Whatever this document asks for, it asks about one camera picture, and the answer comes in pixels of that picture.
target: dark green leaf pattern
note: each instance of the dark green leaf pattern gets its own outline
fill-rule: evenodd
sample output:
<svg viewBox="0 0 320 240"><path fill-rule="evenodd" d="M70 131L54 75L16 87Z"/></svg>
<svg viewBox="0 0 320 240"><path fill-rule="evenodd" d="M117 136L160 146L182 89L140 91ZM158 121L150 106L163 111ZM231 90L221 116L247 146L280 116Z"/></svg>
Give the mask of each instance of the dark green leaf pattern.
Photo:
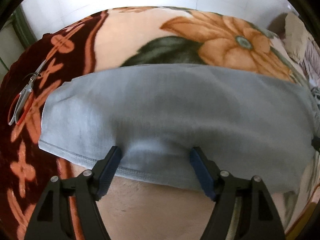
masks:
<svg viewBox="0 0 320 240"><path fill-rule="evenodd" d="M176 11L184 11L189 14L191 14L191 11L192 11L190 8L175 7L175 6L159 6L158 8L164 8L164 9L170 9L170 10L176 10Z"/></svg>
<svg viewBox="0 0 320 240"><path fill-rule="evenodd" d="M142 46L138 53L127 59L122 65L170 64L170 63L206 63L199 57L198 49L202 43L182 37L168 36L154 39Z"/></svg>
<svg viewBox="0 0 320 240"><path fill-rule="evenodd" d="M212 13L214 13L214 14L216 14L216 15L219 15L219 16L223 16L222 14L219 14L219 13L215 13L215 12L212 12Z"/></svg>

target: red scissors handle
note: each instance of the red scissors handle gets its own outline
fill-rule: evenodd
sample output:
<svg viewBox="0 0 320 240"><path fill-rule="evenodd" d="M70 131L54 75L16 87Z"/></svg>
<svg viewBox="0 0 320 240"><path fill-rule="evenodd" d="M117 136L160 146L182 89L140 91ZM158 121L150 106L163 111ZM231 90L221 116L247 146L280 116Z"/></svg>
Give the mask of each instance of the red scissors handle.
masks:
<svg viewBox="0 0 320 240"><path fill-rule="evenodd" d="M12 114L12 110L15 108L15 105L16 105L17 101L19 100L19 97L20 97L20 94L18 94L18 95L14 98L14 100L12 101L12 104L11 104L10 109L9 109L9 114L8 114L8 124L9 124L9 122L10 122L10 120L11 120L10 117L11 117L11 114ZM29 97L31 97L31 99L30 99L30 101L29 101L26 109L24 110L23 114L21 115L21 117L20 117L19 120L17 121L17 123L16 123L17 125L20 125L20 124L22 123L22 121L25 119L28 111L30 110L30 108L31 108L31 106L32 106L32 103L33 103L33 100L34 100L33 90L31 91Z"/></svg>

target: blue rubber grip pad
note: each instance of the blue rubber grip pad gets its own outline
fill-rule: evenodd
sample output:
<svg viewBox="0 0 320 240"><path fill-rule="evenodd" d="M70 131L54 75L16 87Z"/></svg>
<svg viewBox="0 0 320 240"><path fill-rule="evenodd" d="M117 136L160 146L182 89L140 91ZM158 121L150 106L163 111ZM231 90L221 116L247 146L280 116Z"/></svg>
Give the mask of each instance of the blue rubber grip pad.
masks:
<svg viewBox="0 0 320 240"><path fill-rule="evenodd" d="M190 152L190 164L193 167L196 176L201 184L206 196L215 201L216 194L214 192L214 180L211 177L207 167L202 162L199 154L196 150L192 149Z"/></svg>

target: bedsheet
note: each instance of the bedsheet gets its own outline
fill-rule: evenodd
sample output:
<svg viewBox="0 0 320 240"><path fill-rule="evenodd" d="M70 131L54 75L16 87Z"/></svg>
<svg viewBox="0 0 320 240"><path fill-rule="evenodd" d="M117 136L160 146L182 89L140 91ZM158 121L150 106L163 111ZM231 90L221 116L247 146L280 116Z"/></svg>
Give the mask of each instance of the bedsheet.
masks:
<svg viewBox="0 0 320 240"><path fill-rule="evenodd" d="M35 82L36 98L31 109L20 126L8 126L9 107L27 83L24 77L45 58L48 62ZM0 87L0 220L12 239L23 239L50 177L65 179L79 172L76 165L37 145L48 95L63 82L81 75L156 63L216 65L308 85L275 34L211 12L169 7L115 8L45 34L11 66ZM294 239L304 218L310 215L312 203L318 201L318 155L306 167L298 193L273 194L288 239ZM74 199L70 206L76 235L81 239Z"/></svg>

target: scissors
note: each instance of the scissors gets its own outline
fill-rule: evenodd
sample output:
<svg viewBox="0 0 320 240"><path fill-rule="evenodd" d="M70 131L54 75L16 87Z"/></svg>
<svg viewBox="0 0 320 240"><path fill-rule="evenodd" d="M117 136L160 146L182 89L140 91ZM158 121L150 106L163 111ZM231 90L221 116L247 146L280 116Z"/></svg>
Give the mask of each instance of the scissors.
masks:
<svg viewBox="0 0 320 240"><path fill-rule="evenodd" d="M13 102L10 106L10 109L9 109L9 114L8 114L8 125L13 125L14 122L17 125L20 125L22 123L22 121L24 120L24 118L26 117L29 109L31 108L32 102L34 100L33 90L32 90L33 83L36 80L36 78L38 76L40 76L39 72L42 70L42 68L46 62L47 62L47 60L45 59L40 64L40 66L37 68L36 72L34 72L33 75L31 76L29 83L23 88L23 90L13 100ZM25 109L25 111L23 112L23 114L20 117L21 110L24 107L29 96L31 96L31 100L28 103L27 108ZM15 108L14 108L13 116L10 119L11 112L12 112L14 105L15 105Z"/></svg>

